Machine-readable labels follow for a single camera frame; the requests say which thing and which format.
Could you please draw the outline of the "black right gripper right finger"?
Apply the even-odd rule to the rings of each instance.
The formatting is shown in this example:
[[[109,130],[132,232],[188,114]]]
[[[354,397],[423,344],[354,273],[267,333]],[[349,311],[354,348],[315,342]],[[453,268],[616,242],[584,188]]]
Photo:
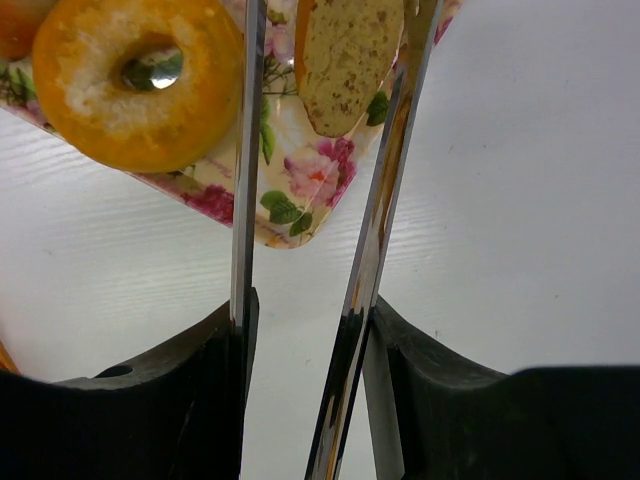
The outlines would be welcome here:
[[[635,479],[639,370],[507,375],[449,349],[386,301],[363,374],[380,479]]]

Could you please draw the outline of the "oval bread slice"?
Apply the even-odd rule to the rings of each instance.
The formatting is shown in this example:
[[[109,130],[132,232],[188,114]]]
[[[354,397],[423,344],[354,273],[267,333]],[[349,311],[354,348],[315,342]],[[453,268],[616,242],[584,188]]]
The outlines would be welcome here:
[[[401,1],[300,1],[294,72],[313,130],[349,133],[391,70],[404,24]]]

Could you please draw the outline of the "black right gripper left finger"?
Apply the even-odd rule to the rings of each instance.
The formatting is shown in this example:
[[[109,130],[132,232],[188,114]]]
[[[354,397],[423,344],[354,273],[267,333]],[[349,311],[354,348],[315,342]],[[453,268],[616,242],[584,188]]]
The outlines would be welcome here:
[[[222,305],[93,378],[1,374],[5,479],[236,479],[259,300]]]

